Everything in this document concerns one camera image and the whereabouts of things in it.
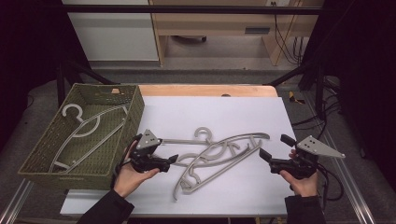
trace sleeve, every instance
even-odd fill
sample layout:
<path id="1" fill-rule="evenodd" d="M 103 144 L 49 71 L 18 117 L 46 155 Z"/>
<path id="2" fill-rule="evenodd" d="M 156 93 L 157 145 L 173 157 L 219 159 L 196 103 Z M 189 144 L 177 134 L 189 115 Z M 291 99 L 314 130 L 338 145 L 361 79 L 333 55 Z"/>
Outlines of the sleeve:
<path id="1" fill-rule="evenodd" d="M 318 196 L 301 197 L 290 196 L 285 199 L 288 212 L 288 224 L 324 224 L 323 212 L 320 207 Z"/>
<path id="2" fill-rule="evenodd" d="M 114 189 L 109 191 L 78 221 L 78 224 L 121 224 L 134 210 Z"/>

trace wooden desk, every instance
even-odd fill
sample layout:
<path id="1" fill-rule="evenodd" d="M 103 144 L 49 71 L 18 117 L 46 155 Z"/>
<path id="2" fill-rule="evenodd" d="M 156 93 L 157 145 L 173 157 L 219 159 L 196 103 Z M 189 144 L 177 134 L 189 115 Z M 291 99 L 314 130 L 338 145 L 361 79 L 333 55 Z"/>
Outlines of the wooden desk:
<path id="1" fill-rule="evenodd" d="M 265 7 L 270 0 L 149 0 L 154 6 L 244 6 Z M 321 7 L 324 0 L 290 0 L 287 7 Z M 273 65 L 278 65 L 285 45 L 276 34 L 274 15 L 230 15 L 230 14 L 172 14 L 152 13 L 154 34 L 160 64 L 163 64 L 167 37 L 169 35 L 261 35 Z M 310 36 L 318 16 L 277 16 L 277 28 L 282 37 Z M 252 34 L 247 28 L 259 28 Z"/>
<path id="2" fill-rule="evenodd" d="M 294 137 L 294 133 L 283 101 L 276 97 L 273 87 L 141 85 L 140 89 L 145 109 L 139 133 L 150 129 L 162 139 L 189 140 L 194 139 L 193 133 L 198 127 L 206 127 L 212 131 L 214 142 L 238 134 L 267 133 L 271 139 L 264 139 L 262 147 L 274 158 L 288 157 L 290 147 L 280 142 L 280 135 L 285 133 Z M 224 93 L 240 97 L 220 97 Z M 261 97 L 242 97 L 249 94 Z M 242 150 L 247 147 L 248 141 L 236 143 Z M 205 146 L 164 144 L 155 153 L 168 158 L 175 154 L 197 153 L 204 148 Z M 290 195 L 289 184 L 281 176 L 271 174 L 268 164 L 258 153 L 252 152 L 233 168 L 191 194 L 179 189 L 177 201 L 172 196 L 174 186 L 185 167 L 172 166 L 168 173 L 156 175 L 127 198 L 135 205 L 132 216 L 285 216 L 284 198 Z M 221 169 L 221 166 L 196 169 L 196 172 L 204 177 L 204 181 Z M 106 190 L 71 189 L 61 214 L 79 217 L 104 194 Z"/>

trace gray floor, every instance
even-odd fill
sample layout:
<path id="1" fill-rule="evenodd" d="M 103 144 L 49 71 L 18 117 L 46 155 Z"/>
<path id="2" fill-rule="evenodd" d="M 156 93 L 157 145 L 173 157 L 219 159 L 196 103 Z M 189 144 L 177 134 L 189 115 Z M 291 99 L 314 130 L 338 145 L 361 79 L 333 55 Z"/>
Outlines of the gray floor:
<path id="1" fill-rule="evenodd" d="M 106 70 L 108 64 L 97 64 L 97 72 L 118 82 L 128 83 L 229 83 L 262 84 L 286 74 L 295 65 L 283 61 L 273 67 L 263 49 L 259 37 L 208 37 L 205 43 L 199 40 L 171 38 L 167 49 L 165 65 L 155 63 L 130 63 L 123 69 Z M 312 99 L 312 91 L 299 92 L 296 89 L 298 77 L 277 87 L 277 92 L 284 99 L 290 122 L 296 122 L 313 116 L 309 104 L 301 105 L 289 101 L 289 92 L 294 91 L 297 99 Z M 41 134 L 49 125 L 57 111 L 56 85 L 51 81 L 30 92 L 34 99 L 26 109 L 20 124 L 14 131 L 0 157 L 0 211 L 4 211 L 14 192 L 21 183 L 16 175 L 29 151 L 34 147 Z M 328 117 L 325 136 L 334 141 L 337 149 L 347 156 L 346 164 L 352 173 L 361 194 L 366 201 L 376 223 L 396 223 L 396 194 L 378 171 L 375 163 L 362 159 L 359 145 L 350 131 L 347 121 L 338 110 Z M 305 124 L 295 130 L 298 139 L 309 134 L 318 135 L 319 128 L 309 128 L 316 122 Z M 321 160 L 330 170 L 332 163 Z M 331 185 L 331 196 L 339 191 L 336 182 Z M 59 215 L 64 201 L 62 190 L 42 189 L 34 186 L 32 192 L 21 208 L 19 218 L 53 218 L 73 220 Z M 342 200 L 328 202 L 326 211 L 328 223 L 360 223 L 356 212 L 345 195 Z"/>

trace hand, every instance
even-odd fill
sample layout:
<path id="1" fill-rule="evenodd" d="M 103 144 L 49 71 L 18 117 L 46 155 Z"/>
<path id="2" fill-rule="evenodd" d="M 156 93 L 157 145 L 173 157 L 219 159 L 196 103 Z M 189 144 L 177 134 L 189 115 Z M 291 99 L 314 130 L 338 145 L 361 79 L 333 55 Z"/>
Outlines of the hand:
<path id="1" fill-rule="evenodd" d="M 152 169 L 145 173 L 138 173 L 131 163 L 125 164 L 121 167 L 119 176 L 114 185 L 114 190 L 122 197 L 126 198 L 134 192 L 145 180 L 152 178 L 160 172 L 160 169 Z"/>
<path id="2" fill-rule="evenodd" d="M 295 149 L 291 150 L 289 154 L 291 158 L 296 156 Z M 295 194 L 301 195 L 302 197 L 310 197 L 318 195 L 318 173 L 312 174 L 309 178 L 296 179 L 289 172 L 282 170 L 279 173 L 286 181 L 291 184 Z"/>

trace cabinet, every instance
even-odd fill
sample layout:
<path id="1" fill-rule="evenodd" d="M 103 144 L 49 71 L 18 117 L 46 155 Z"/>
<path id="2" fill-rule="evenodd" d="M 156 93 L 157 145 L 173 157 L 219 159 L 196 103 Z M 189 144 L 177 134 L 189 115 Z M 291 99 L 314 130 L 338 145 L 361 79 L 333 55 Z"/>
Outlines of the cabinet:
<path id="1" fill-rule="evenodd" d="M 64 4 L 148 5 L 147 0 L 63 0 Z M 158 61 L 149 13 L 68 13 L 92 62 Z"/>

